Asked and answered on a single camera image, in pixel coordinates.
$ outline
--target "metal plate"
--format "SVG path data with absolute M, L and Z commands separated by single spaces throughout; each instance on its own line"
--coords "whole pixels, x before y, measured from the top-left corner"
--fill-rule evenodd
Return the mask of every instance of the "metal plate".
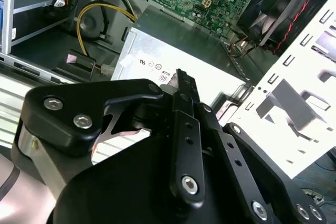
M 321 47 L 319 42 L 325 31 L 335 34 L 332 28 L 336 27 L 335 2 L 336 0 L 328 0 L 325 3 L 292 45 L 267 71 L 232 119 L 291 178 L 335 146 L 335 85 L 328 85 L 321 80 L 325 73 L 336 76 L 336 64 L 331 59 L 335 43 L 333 49 L 331 47 L 326 52 L 326 48 Z M 283 79 L 301 96 L 309 92 L 330 105 L 325 111 L 309 103 L 328 125 L 324 131 L 319 131 L 316 139 L 297 136 L 288 126 L 290 120 L 286 116 L 272 123 L 257 115 L 256 109 Z

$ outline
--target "metal panel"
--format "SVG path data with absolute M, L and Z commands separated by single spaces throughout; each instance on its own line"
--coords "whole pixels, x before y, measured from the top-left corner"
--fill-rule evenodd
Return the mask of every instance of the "metal panel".
M 14 0 L 4 0 L 1 52 L 9 54 L 12 49 Z
M 320 45 L 325 31 L 332 33 L 332 27 L 336 27 L 335 3 L 336 0 L 325 3 L 267 71 L 232 119 L 292 178 L 335 146 L 336 131 L 333 129 L 336 129 L 336 93 L 323 76 L 336 76 L 336 65 L 332 60 L 333 51 L 326 51 Z M 325 111 L 308 103 L 318 117 L 326 122 L 324 130 L 313 139 L 297 134 L 288 125 L 289 116 L 282 116 L 282 120 L 277 117 L 276 123 L 258 116 L 256 109 L 282 80 L 286 80 L 301 97 L 309 93 L 330 105 Z
M 24 96 L 31 88 L 0 74 L 0 145 L 11 147 Z
M 147 78 L 167 84 L 177 68 L 195 78 L 202 102 L 231 97 L 245 84 L 220 41 L 148 7 L 131 28 L 112 80 Z

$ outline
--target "white label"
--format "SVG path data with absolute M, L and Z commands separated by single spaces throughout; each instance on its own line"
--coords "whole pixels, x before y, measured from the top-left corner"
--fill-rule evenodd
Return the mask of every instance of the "white label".
M 131 64 L 134 61 L 134 57 L 131 54 L 126 55 L 125 58 L 123 58 L 120 61 L 120 65 L 122 65 L 124 68 L 127 67 L 129 64 Z
M 132 57 L 132 64 L 129 64 L 128 60 L 126 63 L 130 68 L 127 79 L 146 78 L 158 85 L 167 84 L 176 72 L 175 68 L 162 59 L 150 57 L 141 51 L 136 57 Z
M 12 29 L 12 40 L 16 38 L 16 28 Z
M 64 0 L 56 0 L 54 3 L 54 7 L 63 7 L 65 6 L 65 1 Z

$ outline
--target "screw hole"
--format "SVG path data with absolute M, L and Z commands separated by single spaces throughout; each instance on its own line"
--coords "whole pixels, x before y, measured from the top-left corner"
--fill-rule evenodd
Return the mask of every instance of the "screw hole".
M 238 166 L 242 166 L 242 163 L 239 160 L 236 159 L 235 162 Z
M 194 144 L 194 141 L 192 141 L 192 139 L 190 137 L 186 137 L 185 138 L 186 142 L 189 144 L 189 145 L 193 145 Z
M 185 126 L 187 126 L 188 129 L 192 129 L 193 126 L 190 123 L 185 123 Z

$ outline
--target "silver screw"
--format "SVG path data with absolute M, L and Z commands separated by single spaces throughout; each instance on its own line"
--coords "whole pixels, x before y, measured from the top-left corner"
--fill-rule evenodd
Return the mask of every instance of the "silver screw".
M 63 103 L 57 98 L 47 98 L 43 104 L 49 110 L 60 110 L 63 108 Z
M 237 132 L 238 134 L 241 133 L 240 128 L 238 128 L 238 127 L 235 126 L 235 125 L 233 125 L 233 130 L 234 130 L 235 132 Z
M 92 126 L 92 120 L 87 115 L 76 115 L 73 120 L 75 126 L 81 129 L 88 129 Z
M 211 112 L 211 108 L 208 105 L 203 104 L 203 108 L 205 109 L 206 112 Z
M 306 220 L 309 220 L 309 214 L 307 211 L 299 204 L 297 204 L 296 207 L 298 208 L 299 214 L 301 214 Z
M 261 219 L 261 220 L 267 220 L 267 212 L 265 210 L 265 208 L 262 206 L 262 204 L 260 204 L 257 201 L 253 201 L 252 203 L 252 208 L 254 213 Z
M 310 207 L 310 211 L 313 213 L 313 215 L 318 219 L 318 220 L 322 220 L 322 216 L 321 214 L 316 210 L 315 207 L 313 206 L 309 206 Z
M 198 185 L 196 181 L 189 176 L 182 177 L 182 187 L 189 193 L 189 194 L 196 194 L 198 191 Z

